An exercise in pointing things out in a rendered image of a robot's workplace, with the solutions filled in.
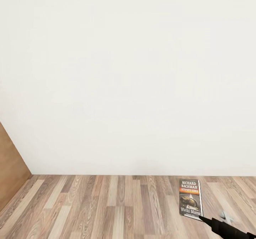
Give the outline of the hardback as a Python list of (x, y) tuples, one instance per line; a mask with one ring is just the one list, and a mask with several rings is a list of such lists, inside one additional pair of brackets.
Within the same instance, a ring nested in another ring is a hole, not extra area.
[(202, 221), (202, 196), (200, 181), (194, 179), (179, 179), (179, 214)]

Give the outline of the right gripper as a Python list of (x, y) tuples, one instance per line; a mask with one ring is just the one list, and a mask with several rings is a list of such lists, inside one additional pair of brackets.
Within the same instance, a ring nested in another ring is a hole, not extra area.
[(236, 239), (237, 228), (213, 217), (212, 220), (203, 216), (199, 216), (199, 218), (212, 228), (212, 232), (220, 235), (223, 239)]

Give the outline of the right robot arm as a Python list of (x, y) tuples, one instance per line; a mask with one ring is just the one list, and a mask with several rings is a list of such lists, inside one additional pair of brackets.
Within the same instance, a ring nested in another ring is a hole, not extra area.
[(212, 232), (220, 235), (223, 239), (256, 239), (256, 235), (249, 232), (244, 233), (231, 226), (231, 223), (234, 222), (231, 214), (225, 211), (218, 212), (218, 214), (221, 217), (220, 220), (213, 217), (211, 220), (203, 216), (199, 216), (199, 218), (212, 228)]

